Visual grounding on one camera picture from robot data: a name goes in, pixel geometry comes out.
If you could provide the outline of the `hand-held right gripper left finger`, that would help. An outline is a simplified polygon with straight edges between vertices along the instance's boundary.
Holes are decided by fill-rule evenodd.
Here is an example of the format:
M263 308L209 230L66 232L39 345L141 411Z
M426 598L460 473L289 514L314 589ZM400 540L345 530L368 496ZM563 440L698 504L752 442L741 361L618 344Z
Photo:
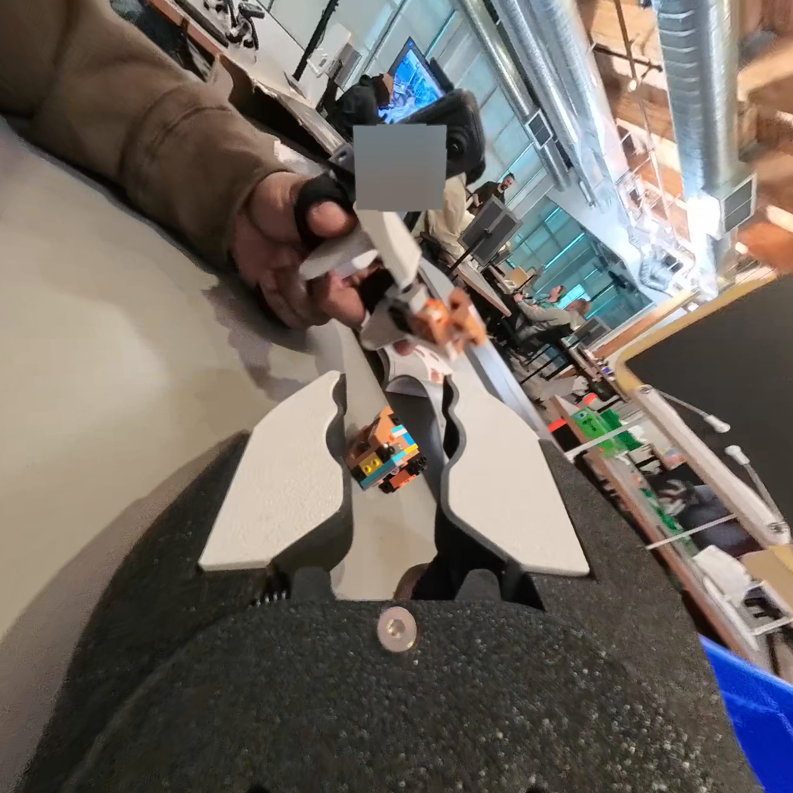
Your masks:
M349 550L345 375L325 373L254 427L199 558L205 572L334 569Z

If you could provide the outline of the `person's left hand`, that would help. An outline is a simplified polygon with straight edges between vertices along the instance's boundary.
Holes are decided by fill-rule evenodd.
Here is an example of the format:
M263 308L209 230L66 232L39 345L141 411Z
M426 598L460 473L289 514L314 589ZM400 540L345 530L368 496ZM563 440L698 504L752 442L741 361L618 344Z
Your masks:
M307 182L306 177L281 172L256 185L235 218L233 263L242 281L286 327L306 330L335 320L359 330L368 313L359 286L381 265L372 262L346 279L336 272L310 283L300 278L310 249L298 234L294 204Z

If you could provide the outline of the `green crates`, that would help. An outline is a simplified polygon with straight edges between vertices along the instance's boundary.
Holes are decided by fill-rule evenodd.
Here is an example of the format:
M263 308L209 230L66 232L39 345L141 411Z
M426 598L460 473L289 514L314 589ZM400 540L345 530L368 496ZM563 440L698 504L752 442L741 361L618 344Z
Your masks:
M588 443L584 451L598 450L605 458L615 458L641 448L640 441L624 428L619 416L608 408L598 412L584 405L572 413L571 420Z

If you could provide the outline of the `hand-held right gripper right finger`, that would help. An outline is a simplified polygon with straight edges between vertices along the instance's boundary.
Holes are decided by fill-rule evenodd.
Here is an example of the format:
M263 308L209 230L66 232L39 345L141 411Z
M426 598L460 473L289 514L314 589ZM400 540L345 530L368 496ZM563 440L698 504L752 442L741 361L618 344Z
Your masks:
M587 577L584 549L530 424L467 374L446 376L442 415L443 515L522 570Z

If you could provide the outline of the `person's left forearm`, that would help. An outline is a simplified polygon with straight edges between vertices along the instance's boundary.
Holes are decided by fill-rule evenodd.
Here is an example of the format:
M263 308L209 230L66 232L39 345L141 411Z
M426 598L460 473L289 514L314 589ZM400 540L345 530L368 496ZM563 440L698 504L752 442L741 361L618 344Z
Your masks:
M273 137L107 2L2 2L2 112L35 144L117 185L205 261L226 263Z

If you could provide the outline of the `brown brick plate assembly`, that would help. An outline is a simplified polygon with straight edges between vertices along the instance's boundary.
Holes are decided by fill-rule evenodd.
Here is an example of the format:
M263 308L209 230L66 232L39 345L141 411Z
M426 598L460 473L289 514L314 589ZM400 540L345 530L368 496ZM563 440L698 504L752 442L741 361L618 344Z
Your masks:
M448 360L489 340L468 292L460 288L453 288L445 301L428 298L421 309L409 314L408 325L413 336Z

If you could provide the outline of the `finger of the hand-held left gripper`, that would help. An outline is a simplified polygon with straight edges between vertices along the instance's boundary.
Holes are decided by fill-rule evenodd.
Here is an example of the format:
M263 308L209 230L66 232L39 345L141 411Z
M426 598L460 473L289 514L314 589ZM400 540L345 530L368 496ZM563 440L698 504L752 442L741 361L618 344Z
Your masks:
M386 347L393 351L414 351L412 314L407 302L382 302L372 312L364 310L359 343L367 351Z
M403 220L393 212L357 211L363 250L356 256L359 295L369 312L382 305L420 312L427 288L417 280L422 252Z

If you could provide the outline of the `small colourful brick model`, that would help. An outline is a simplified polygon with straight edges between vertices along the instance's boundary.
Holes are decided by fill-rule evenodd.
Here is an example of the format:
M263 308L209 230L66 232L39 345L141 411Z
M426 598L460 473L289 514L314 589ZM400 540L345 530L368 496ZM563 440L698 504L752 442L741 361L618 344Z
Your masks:
M390 494L419 477L427 459L390 406L352 439L344 461L362 491Z

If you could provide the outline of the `black computer monitor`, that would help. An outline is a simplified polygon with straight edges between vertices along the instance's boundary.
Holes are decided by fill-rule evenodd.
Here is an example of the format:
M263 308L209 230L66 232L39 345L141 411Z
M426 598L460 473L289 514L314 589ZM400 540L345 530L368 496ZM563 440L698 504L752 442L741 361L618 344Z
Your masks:
M493 196L482 204L458 238L463 253L481 266L492 263L522 226L522 219Z

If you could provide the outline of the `instruction booklet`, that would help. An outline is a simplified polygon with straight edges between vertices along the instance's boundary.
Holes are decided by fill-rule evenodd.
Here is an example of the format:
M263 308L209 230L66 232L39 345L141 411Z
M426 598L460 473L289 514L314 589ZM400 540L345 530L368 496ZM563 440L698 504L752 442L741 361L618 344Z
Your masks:
M429 462L429 470L439 474L447 461L443 450L446 431L443 396L450 367L423 347L408 355L386 347L378 351L378 357L387 401L418 442Z

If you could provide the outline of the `wall television screen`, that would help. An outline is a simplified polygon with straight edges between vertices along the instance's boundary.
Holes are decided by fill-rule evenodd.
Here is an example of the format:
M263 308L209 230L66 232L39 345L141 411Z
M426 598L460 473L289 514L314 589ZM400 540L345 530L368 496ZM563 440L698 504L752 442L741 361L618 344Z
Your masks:
M392 100L378 111L385 124L400 123L447 93L411 37L402 46L389 74L394 82Z

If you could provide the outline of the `blue plastic bin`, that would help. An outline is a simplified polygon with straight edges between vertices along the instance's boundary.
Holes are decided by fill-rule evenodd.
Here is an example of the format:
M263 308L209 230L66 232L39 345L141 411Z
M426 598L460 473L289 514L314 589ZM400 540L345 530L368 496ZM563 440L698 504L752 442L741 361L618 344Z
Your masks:
M738 743L766 792L792 791L791 684L699 637Z

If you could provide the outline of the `silver ventilation duct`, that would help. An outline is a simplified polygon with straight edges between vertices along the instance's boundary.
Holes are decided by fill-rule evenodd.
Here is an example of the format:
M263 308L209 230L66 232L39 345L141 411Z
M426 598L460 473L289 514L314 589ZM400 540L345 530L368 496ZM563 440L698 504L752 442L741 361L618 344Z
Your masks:
M689 230L706 271L722 274L757 207L757 176L739 157L739 4L657 1L653 10Z
M544 116L560 157L590 204L602 181L602 155L588 101L572 65L583 54L571 2L456 2L528 125Z

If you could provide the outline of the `black felt desk divider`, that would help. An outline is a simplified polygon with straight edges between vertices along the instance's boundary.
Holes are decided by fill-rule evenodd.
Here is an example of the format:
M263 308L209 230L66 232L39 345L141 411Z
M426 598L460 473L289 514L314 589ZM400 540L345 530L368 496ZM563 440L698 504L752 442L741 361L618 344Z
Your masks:
M791 541L790 273L730 288L621 349L612 369L760 546Z

